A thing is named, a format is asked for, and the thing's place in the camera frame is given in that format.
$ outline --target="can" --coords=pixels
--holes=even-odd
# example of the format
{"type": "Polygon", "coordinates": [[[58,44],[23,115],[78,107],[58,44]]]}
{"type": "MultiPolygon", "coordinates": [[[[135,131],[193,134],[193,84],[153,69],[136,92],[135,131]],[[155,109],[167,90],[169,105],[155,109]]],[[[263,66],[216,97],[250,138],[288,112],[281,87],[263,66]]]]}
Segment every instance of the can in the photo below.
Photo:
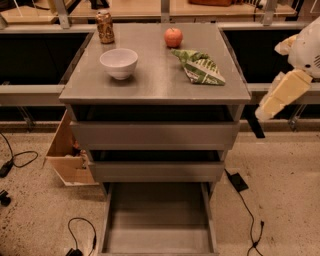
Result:
{"type": "Polygon", "coordinates": [[[114,42],[113,22],[108,10],[101,9],[97,12],[96,24],[101,43],[110,44],[114,42]]]}

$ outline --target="open drawer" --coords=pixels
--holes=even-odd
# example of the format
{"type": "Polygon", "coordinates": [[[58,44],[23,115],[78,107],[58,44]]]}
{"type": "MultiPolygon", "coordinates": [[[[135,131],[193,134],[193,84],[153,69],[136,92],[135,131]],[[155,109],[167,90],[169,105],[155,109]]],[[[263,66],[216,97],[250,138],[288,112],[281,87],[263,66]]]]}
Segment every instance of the open drawer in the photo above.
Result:
{"type": "Polygon", "coordinates": [[[204,183],[110,183],[100,256],[216,256],[204,183]]]}

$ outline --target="speckled floor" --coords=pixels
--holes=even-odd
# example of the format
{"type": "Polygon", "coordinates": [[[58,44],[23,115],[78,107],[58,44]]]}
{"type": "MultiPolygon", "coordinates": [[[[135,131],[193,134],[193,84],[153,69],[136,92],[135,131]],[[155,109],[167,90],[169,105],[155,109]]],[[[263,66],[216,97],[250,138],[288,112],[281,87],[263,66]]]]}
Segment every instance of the speckled floor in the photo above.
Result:
{"type": "MultiPolygon", "coordinates": [[[[256,220],[255,239],[260,221],[265,222],[258,245],[263,255],[320,255],[320,125],[311,126],[291,132],[271,125],[265,139],[256,139],[248,129],[242,129],[227,156],[229,172],[239,172],[249,185],[241,194],[256,220]]],[[[93,223],[99,242],[104,195],[99,186],[65,186],[50,164],[44,164],[54,133],[20,129],[4,134],[14,153],[36,150],[39,157],[27,167],[14,167],[0,179],[0,191],[6,190],[12,200],[9,206],[0,206],[0,255],[66,255],[75,248],[68,221],[77,216],[93,223]]],[[[0,164],[9,157],[1,139],[0,164]]],[[[17,163],[28,159],[30,155],[23,155],[17,163]]],[[[220,255],[247,255],[250,215],[225,175],[210,203],[220,255]]],[[[77,221],[73,229],[79,248],[88,255],[91,227],[77,221]]],[[[250,255],[258,253],[253,250],[250,255]]]]}

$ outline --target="metal drawer front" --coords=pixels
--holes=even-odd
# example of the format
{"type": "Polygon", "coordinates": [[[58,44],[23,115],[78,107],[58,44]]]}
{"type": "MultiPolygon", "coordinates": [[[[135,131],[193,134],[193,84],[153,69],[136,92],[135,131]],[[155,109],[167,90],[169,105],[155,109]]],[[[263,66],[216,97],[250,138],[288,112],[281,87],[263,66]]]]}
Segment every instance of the metal drawer front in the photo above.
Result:
{"type": "Polygon", "coordinates": [[[89,168],[96,182],[216,182],[223,163],[99,162],[89,168]]]}
{"type": "Polygon", "coordinates": [[[72,130],[86,149],[231,149],[238,122],[129,123],[72,122],[72,130]]]}

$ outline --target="apple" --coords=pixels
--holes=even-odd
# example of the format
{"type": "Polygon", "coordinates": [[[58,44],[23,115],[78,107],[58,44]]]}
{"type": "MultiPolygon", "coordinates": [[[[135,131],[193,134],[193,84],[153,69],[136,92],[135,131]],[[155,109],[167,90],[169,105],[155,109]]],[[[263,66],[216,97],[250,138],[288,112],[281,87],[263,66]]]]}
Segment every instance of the apple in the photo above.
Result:
{"type": "Polygon", "coordinates": [[[164,40],[168,47],[178,47],[181,44],[183,35],[178,28],[168,28],[164,33],[164,40]]]}

